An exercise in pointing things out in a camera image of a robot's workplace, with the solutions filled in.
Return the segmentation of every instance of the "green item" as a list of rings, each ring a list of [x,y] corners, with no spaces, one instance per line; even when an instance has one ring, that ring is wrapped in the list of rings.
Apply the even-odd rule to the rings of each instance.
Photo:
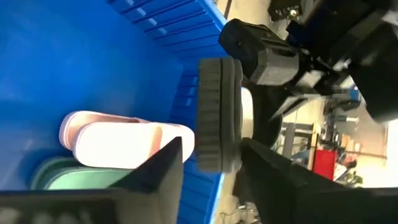
[[[45,161],[30,185],[32,190],[105,189],[131,170],[86,167],[73,158]]]

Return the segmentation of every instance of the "black rubber pad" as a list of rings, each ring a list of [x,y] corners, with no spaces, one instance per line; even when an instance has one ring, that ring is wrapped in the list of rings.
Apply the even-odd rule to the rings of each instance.
[[[201,170],[230,172],[240,160],[241,70],[231,57],[200,62],[195,152]]]

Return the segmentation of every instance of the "pink slipper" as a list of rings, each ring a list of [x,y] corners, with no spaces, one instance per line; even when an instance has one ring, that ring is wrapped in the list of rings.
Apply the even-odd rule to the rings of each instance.
[[[157,123],[95,122],[77,133],[73,155],[90,167],[136,169],[160,148]]]
[[[169,123],[151,123],[150,121],[146,121],[140,118],[129,118],[124,116],[117,116],[111,114],[104,114],[98,113],[93,111],[76,111],[68,114],[65,119],[62,121],[59,139],[61,144],[74,152],[74,154],[79,154],[80,152],[77,151],[85,151],[89,149],[85,149],[85,147],[77,146],[76,139],[78,138],[79,134],[82,134],[81,129],[86,127],[88,124],[91,123],[102,123],[102,122],[109,122],[109,123],[142,123],[142,124],[154,124],[156,126],[161,127],[162,134],[159,135],[152,135],[154,138],[159,139],[146,139],[146,141],[153,141],[157,142],[160,141],[159,149],[162,149],[165,145],[167,145],[171,140],[175,137],[181,136],[182,137],[182,147],[183,147],[183,162],[185,162],[192,154],[193,149],[195,147],[195,134],[193,131],[180,124],[169,124]],[[119,132],[118,126],[112,126],[107,124],[109,128],[114,128],[114,132]]]
[[[139,118],[129,118],[112,114],[104,114],[94,111],[74,111],[69,113],[62,121],[59,140],[63,147],[72,150],[73,142],[77,132],[86,124],[94,122],[123,122],[123,123],[142,123],[146,122]]]

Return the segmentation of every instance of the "slide sandal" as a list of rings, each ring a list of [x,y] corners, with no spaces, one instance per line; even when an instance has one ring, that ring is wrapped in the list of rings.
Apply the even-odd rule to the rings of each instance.
[[[85,166],[136,169],[160,150],[158,123],[95,122],[82,127],[73,155]]]
[[[33,173],[33,178],[30,181],[30,189],[37,190],[39,182],[46,176],[49,172],[54,170],[63,169],[66,167],[77,167],[82,166],[75,158],[72,157],[53,157],[44,160],[38,168]]]
[[[85,167],[73,158],[56,157],[43,162],[31,182],[31,190],[105,189],[131,170]]]
[[[104,114],[94,111],[74,111],[69,113],[62,121],[59,140],[61,145],[72,150],[73,142],[77,132],[86,124],[94,122],[122,122],[122,123],[147,123],[148,121],[139,118],[130,118],[112,114]]]
[[[151,123],[140,118],[129,118],[112,114],[98,113],[94,111],[75,111],[68,114],[62,121],[59,140],[61,144],[73,150],[74,141],[79,130],[87,124],[94,122],[114,122],[114,123]],[[183,162],[185,162],[193,152],[195,147],[195,134],[193,131],[181,124],[156,123],[162,128],[162,139],[160,148],[162,149],[175,137],[182,137]]]

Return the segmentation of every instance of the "person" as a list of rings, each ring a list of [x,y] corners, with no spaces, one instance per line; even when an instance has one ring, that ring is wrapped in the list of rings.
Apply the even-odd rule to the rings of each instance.
[[[292,156],[292,160],[306,166],[309,162],[310,150],[300,151]],[[338,155],[335,163],[335,171],[333,180],[339,179],[343,174],[347,173],[350,169],[354,169],[358,165],[358,161],[354,155],[347,154],[346,152]]]

